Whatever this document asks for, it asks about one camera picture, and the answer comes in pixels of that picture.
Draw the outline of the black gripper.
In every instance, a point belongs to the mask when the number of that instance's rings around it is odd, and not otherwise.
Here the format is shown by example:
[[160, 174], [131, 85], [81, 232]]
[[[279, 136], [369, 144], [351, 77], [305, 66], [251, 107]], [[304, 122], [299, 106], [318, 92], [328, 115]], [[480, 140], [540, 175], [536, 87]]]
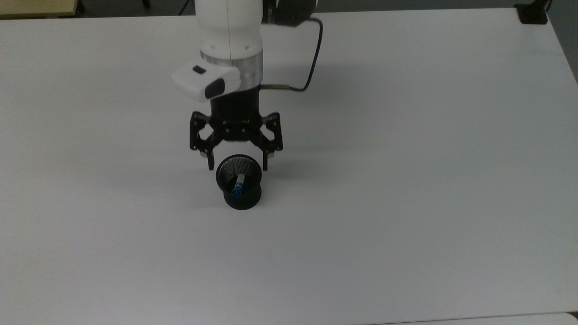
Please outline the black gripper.
[[[214, 149], [221, 141], [252, 143], [262, 151], [263, 171], [268, 171], [268, 160], [275, 152], [283, 150], [280, 113], [260, 115], [260, 87], [233, 92], [210, 100], [211, 115], [194, 111], [190, 119], [190, 150], [196, 150], [208, 160], [209, 170], [214, 170]], [[200, 132], [206, 127], [213, 131], [206, 138]], [[261, 128], [272, 132], [267, 138]]]

